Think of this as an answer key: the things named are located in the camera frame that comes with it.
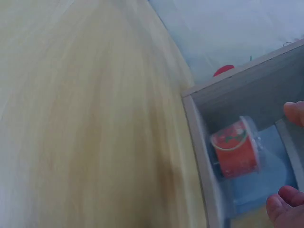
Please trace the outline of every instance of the blue plastic base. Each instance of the blue plastic base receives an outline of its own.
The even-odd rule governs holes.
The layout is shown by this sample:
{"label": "blue plastic base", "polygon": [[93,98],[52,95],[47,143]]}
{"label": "blue plastic base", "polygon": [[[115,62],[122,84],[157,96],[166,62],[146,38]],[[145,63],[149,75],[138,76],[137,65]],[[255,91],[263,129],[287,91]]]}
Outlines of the blue plastic base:
{"label": "blue plastic base", "polygon": [[284,185],[297,188],[294,172],[285,147],[275,126],[260,132],[266,148],[261,158],[262,170],[229,180],[234,215],[248,212],[265,204],[269,195]]}

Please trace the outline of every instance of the wooden surface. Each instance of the wooden surface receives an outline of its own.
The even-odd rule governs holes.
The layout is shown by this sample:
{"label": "wooden surface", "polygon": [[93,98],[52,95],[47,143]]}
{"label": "wooden surface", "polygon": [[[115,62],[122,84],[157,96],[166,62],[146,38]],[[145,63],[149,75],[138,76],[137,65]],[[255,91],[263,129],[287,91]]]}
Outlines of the wooden surface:
{"label": "wooden surface", "polygon": [[206,227],[192,77],[146,0],[2,0],[0,53],[0,227]]}

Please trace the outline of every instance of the red label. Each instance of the red label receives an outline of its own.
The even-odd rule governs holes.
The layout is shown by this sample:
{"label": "red label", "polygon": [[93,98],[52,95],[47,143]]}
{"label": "red label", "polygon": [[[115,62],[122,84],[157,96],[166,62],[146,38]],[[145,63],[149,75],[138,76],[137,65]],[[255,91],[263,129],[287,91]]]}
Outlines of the red label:
{"label": "red label", "polygon": [[238,121],[212,135],[211,142],[225,177],[237,177],[258,169],[254,142],[248,135],[243,121]]}

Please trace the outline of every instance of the box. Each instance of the box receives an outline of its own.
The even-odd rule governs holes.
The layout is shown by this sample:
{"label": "box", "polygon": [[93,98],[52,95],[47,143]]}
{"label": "box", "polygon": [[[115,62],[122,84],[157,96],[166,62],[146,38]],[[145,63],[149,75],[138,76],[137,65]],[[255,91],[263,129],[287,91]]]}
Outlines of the box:
{"label": "box", "polygon": [[286,150],[287,170],[290,164],[296,187],[304,190],[304,129],[288,122],[283,112],[285,102],[304,100],[304,40],[196,85],[182,99],[210,228],[229,227],[229,220],[239,214],[231,195],[235,189],[213,165],[216,155],[210,135],[240,116],[250,116],[259,131],[275,128],[281,138],[276,140]]}

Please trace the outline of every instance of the red object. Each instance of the red object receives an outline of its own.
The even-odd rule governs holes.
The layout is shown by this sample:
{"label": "red object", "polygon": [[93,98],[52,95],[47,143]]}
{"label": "red object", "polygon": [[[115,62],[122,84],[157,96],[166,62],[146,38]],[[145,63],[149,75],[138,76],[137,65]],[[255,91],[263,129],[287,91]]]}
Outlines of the red object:
{"label": "red object", "polygon": [[214,76],[214,77],[215,77],[215,76],[218,76],[218,75],[220,75],[221,73],[224,73],[224,72],[226,72],[226,71],[229,71],[229,70],[231,70],[231,69],[233,69],[233,68],[234,68],[233,65],[226,65],[226,66],[223,66],[223,67],[221,67],[220,69],[218,69],[217,72],[215,72],[215,74],[214,74],[213,76]]}
{"label": "red object", "polygon": [[244,117],[211,136],[220,168],[226,178],[259,170],[257,145]]}

